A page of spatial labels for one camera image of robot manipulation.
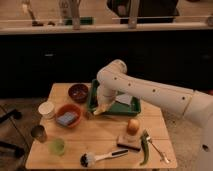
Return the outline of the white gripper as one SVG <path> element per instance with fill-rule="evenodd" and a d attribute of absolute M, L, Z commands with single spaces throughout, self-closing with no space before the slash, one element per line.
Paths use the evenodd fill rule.
<path fill-rule="evenodd" d="M 97 89 L 97 110 L 104 112 L 108 111 L 112 106 L 112 103 L 115 101 L 116 95 L 117 92 L 114 90 L 108 90 L 104 87 L 99 87 Z"/>

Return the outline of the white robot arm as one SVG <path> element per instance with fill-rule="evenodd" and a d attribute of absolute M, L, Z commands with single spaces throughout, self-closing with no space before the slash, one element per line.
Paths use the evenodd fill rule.
<path fill-rule="evenodd" d="M 116 59 L 100 69 L 96 76 L 98 107 L 94 114 L 107 111 L 117 92 L 127 93 L 182 115 L 202 129 L 196 171 L 213 171 L 213 96 L 188 88 L 147 81 L 127 75 L 127 66 Z"/>

